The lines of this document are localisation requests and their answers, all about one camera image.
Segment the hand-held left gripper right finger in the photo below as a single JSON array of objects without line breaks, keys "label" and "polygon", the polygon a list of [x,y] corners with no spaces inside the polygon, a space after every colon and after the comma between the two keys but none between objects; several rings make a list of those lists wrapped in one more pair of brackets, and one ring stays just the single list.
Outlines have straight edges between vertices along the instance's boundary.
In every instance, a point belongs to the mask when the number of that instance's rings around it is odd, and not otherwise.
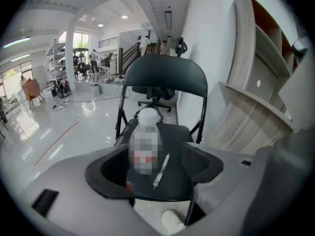
[{"label": "hand-held left gripper right finger", "polygon": [[196,183],[204,217],[184,236],[311,236],[314,233],[314,132],[299,131],[254,156],[184,143],[184,152],[213,155],[223,171]]}]

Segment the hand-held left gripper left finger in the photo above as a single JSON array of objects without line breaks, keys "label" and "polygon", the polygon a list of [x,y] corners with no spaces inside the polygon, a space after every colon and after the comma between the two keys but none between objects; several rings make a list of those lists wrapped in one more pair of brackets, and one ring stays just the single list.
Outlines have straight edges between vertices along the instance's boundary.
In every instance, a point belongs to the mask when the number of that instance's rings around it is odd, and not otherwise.
[{"label": "hand-held left gripper left finger", "polygon": [[61,160],[38,176],[19,203],[45,236],[155,236],[126,188],[128,146]]}]

